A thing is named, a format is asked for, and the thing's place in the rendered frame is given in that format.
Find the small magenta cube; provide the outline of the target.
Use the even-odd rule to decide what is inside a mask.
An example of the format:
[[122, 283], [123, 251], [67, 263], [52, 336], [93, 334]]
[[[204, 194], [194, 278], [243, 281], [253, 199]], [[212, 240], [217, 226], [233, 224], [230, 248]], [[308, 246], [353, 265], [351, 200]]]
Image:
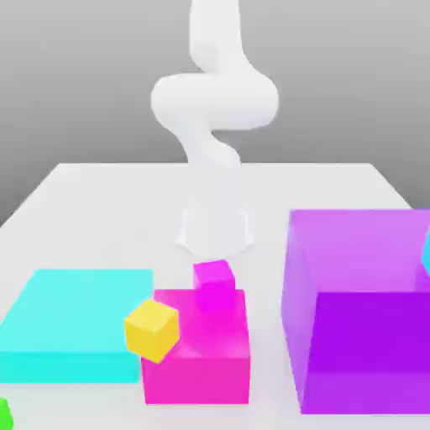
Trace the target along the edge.
[[204, 311], [229, 309], [235, 300], [235, 277], [226, 260], [193, 264], [193, 288]]

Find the small yellow cube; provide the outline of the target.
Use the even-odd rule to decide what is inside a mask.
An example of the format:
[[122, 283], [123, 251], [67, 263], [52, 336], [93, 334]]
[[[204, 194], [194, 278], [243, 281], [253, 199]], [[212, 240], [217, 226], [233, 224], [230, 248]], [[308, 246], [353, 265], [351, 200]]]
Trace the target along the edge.
[[147, 299], [124, 319], [124, 332], [129, 351], [158, 364], [180, 340], [179, 311]]

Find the small light blue cube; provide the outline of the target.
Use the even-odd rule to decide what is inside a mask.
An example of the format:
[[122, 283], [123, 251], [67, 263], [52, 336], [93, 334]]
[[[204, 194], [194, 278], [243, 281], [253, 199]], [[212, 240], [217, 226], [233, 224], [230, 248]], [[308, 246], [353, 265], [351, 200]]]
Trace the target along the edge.
[[430, 228], [426, 233], [426, 238], [422, 248], [422, 267], [425, 269], [428, 276], [430, 276]]

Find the small green cube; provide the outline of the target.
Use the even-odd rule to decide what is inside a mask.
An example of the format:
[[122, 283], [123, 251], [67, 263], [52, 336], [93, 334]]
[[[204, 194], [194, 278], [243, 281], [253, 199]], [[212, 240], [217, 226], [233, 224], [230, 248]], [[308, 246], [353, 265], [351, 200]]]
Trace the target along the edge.
[[13, 430], [13, 416], [5, 398], [0, 398], [0, 430]]

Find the large pink box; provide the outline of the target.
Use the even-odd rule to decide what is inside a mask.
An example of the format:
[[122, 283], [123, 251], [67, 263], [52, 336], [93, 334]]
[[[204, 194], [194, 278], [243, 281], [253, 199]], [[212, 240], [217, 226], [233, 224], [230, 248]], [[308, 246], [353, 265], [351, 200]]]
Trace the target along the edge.
[[233, 307], [202, 308], [191, 289], [157, 290], [155, 300], [179, 311], [180, 340], [156, 364], [141, 359], [148, 404], [246, 404], [250, 345], [244, 291]]

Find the large cyan box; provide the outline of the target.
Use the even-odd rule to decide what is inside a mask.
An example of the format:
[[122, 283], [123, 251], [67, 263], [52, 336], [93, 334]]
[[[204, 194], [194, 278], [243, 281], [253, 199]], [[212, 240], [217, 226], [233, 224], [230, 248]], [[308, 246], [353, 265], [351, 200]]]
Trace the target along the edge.
[[40, 269], [0, 322], [0, 383], [136, 383], [124, 319], [152, 297], [148, 269]]

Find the large purple box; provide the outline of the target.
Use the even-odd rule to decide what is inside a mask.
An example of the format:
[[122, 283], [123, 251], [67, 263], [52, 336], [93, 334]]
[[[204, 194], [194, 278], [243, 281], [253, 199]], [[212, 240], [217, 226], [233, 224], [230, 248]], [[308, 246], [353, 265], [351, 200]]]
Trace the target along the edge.
[[294, 210], [281, 319], [304, 414], [430, 414], [430, 209]]

